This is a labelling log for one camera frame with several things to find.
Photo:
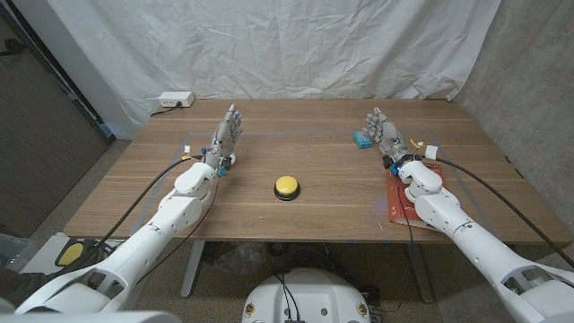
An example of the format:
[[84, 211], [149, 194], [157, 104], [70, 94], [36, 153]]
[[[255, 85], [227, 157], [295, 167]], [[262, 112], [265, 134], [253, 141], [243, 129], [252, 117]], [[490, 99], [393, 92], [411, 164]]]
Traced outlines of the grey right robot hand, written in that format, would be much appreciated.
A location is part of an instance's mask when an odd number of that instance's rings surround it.
[[383, 157], [390, 160], [395, 168], [401, 168], [406, 162], [413, 159], [408, 151], [404, 139], [395, 124], [378, 108], [373, 109], [372, 114], [365, 118], [367, 126], [363, 130], [375, 143]]

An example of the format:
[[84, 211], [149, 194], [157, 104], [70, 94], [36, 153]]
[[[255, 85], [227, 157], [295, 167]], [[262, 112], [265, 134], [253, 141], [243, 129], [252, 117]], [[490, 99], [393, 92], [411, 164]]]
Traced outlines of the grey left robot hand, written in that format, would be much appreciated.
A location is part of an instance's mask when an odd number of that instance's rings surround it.
[[213, 133], [210, 145], [206, 148], [204, 163], [217, 169], [220, 163], [234, 153], [240, 134], [242, 116], [235, 104], [231, 104], [222, 122]]

